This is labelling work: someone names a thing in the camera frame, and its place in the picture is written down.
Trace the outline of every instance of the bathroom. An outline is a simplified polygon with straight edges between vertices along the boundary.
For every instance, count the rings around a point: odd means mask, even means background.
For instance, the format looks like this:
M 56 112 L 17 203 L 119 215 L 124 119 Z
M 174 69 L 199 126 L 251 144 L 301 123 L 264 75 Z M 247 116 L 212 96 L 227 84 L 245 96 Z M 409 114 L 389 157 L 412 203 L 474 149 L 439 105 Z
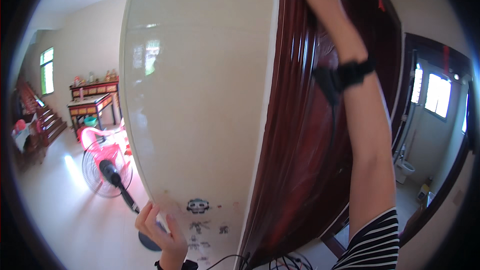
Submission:
M 412 51 L 415 70 L 410 74 L 411 96 L 403 129 L 394 135 L 393 143 L 399 232 L 416 226 L 435 196 L 451 188 L 460 168 L 455 161 L 467 150 L 470 76 L 459 60 L 450 58 L 446 63 L 444 52 L 419 45 L 422 40 L 414 37 L 408 39 L 417 48 Z

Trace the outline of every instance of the striped shirt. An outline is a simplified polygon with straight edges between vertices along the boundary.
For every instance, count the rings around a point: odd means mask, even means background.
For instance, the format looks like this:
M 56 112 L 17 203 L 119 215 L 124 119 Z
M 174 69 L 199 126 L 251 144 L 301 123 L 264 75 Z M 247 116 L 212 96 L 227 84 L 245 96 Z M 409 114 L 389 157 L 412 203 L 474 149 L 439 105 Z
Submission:
M 392 207 L 353 236 L 332 270 L 395 269 L 399 248 L 399 220 Z

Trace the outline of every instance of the sticker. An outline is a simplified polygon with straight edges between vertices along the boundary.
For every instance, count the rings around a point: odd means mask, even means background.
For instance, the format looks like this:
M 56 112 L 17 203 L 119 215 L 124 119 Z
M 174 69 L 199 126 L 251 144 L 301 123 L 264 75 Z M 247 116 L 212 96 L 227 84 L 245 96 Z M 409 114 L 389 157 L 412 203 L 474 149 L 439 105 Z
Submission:
M 228 234 L 230 231 L 228 225 L 220 225 L 219 229 L 220 229 L 220 232 L 219 232 L 220 235 Z
M 209 208 L 208 201 L 201 198 L 190 199 L 187 204 L 187 211 L 190 211 L 193 214 L 205 214 L 205 211 Z
M 200 248 L 200 245 L 198 243 L 188 244 L 188 249 L 190 250 L 198 250 L 199 248 Z
M 208 227 L 206 224 L 210 223 L 210 221 L 203 221 L 203 222 L 200 222 L 200 221 L 197 221 L 197 222 L 192 222 L 190 223 L 190 231 L 192 229 L 195 228 L 195 230 L 197 231 L 197 234 L 198 235 L 201 235 L 202 234 L 202 227 L 205 228 L 205 229 L 210 229 L 210 227 Z

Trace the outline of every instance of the electric fan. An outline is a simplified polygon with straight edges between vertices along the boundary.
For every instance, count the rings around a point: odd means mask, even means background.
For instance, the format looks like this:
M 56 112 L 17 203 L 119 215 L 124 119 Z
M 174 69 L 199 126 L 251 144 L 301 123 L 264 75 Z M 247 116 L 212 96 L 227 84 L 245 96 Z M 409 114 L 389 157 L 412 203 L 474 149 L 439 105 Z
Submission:
M 133 176 L 132 166 L 130 161 L 126 161 L 118 143 L 109 139 L 102 143 L 92 142 L 83 152 L 81 172 L 88 187 L 95 194 L 104 198 L 122 195 L 129 208 L 137 214 L 140 213 L 140 209 L 127 192 Z M 157 225 L 165 231 L 159 222 Z M 161 250 L 143 233 L 138 232 L 138 237 L 146 248 L 153 251 Z

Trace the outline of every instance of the wooden table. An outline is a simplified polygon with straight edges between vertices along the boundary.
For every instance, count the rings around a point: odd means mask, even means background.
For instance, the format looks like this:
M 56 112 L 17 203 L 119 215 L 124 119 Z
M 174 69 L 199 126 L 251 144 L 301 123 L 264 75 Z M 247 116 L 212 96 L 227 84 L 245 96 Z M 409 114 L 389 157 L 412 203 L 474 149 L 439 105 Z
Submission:
M 120 120 L 122 119 L 123 115 L 122 115 L 122 109 L 120 107 L 118 76 L 117 76 L 117 79 L 97 81 L 90 84 L 83 84 L 77 87 L 70 86 L 72 100 L 80 98 L 80 88 L 83 88 L 84 96 L 110 93 L 112 95 L 113 100 L 115 100 L 115 103 L 118 106 L 118 111 L 120 113 Z
M 77 134 L 77 130 L 80 128 L 78 120 L 85 116 L 96 117 L 99 128 L 103 130 L 102 123 L 100 122 L 99 113 L 105 110 L 106 107 L 109 105 L 112 108 L 113 124 L 117 124 L 117 121 L 115 120 L 115 114 L 113 112 L 112 101 L 112 95 L 110 93 L 86 96 L 83 98 L 83 100 L 77 98 L 70 101 L 67 107 L 70 111 L 71 122 L 73 124 L 73 129 L 75 130 L 75 135 Z

